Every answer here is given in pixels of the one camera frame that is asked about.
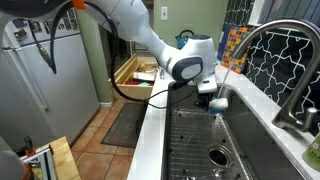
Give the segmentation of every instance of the stainless steel sink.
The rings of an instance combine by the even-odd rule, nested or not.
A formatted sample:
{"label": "stainless steel sink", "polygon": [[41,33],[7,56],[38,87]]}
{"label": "stainless steel sink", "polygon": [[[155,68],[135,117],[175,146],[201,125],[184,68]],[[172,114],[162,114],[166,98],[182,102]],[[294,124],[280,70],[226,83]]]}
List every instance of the stainless steel sink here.
{"label": "stainless steel sink", "polygon": [[304,179],[235,91],[222,96],[229,107],[213,115],[193,86],[168,93],[163,179]]}

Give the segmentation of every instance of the faucet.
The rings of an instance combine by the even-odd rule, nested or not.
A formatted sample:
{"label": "faucet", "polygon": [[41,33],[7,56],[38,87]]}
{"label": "faucet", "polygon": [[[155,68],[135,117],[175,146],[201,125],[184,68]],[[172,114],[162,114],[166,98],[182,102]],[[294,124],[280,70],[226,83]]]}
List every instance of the faucet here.
{"label": "faucet", "polygon": [[259,36],[261,33],[275,29],[275,28],[291,28],[297,29],[303,32],[311,41],[313,47],[313,54],[305,72],[300,78],[298,84],[290,94],[287,101],[282,106],[276,117],[272,120],[273,125],[279,128],[293,128],[301,132],[307,132],[311,126],[318,110],[314,107],[310,107],[307,110],[305,121],[301,121],[294,116],[298,101],[302,95],[303,90],[308,86],[312,75],[316,72],[320,62],[320,30],[319,28],[305,20],[293,20],[293,19],[281,19],[266,23],[259,28],[251,32],[234,50],[231,55],[233,58],[239,59],[243,56],[245,50],[249,46],[249,43]]}

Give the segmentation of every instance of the refrigerator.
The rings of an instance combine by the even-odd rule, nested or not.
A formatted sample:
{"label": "refrigerator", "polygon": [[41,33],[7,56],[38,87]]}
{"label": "refrigerator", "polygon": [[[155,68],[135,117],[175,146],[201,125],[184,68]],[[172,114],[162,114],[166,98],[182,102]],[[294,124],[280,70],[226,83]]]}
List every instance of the refrigerator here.
{"label": "refrigerator", "polygon": [[[33,23],[49,53],[52,22]],[[74,12],[57,29],[57,74],[41,57],[26,21],[7,24],[0,54],[0,136],[13,150],[25,145],[26,136],[36,147],[62,136],[72,143],[100,107]]]}

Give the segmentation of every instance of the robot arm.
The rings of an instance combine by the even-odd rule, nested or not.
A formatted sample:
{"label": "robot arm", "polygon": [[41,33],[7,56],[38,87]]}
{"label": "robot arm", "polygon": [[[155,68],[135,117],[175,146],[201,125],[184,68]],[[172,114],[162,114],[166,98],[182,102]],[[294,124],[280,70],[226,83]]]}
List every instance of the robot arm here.
{"label": "robot arm", "polygon": [[[19,0],[2,0],[0,2],[1,17],[27,17],[46,20],[54,17],[57,9],[69,0],[20,0],[33,1],[32,11],[18,7]],[[167,45],[151,29],[148,10],[141,0],[87,0],[101,8],[114,22],[118,35],[126,41],[135,41],[147,47],[175,81],[186,83],[191,80],[198,89],[198,106],[207,110],[213,92],[217,90],[215,81],[215,61],[213,40],[206,35],[192,36],[187,44],[178,50]],[[91,6],[84,10],[104,28],[111,31],[104,16]]]}

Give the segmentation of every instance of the wooden drawer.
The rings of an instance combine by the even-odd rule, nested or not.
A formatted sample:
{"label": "wooden drawer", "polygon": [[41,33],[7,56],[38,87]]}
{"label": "wooden drawer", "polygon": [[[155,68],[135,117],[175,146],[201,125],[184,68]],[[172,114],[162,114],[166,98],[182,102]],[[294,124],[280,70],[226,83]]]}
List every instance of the wooden drawer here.
{"label": "wooden drawer", "polygon": [[[142,63],[158,66],[154,57],[138,57],[134,54],[114,75],[117,86],[121,92],[138,99],[146,99],[150,97],[153,86],[127,85],[125,82],[131,79],[133,73]],[[114,88],[113,96],[115,99],[123,98],[114,90]]]}

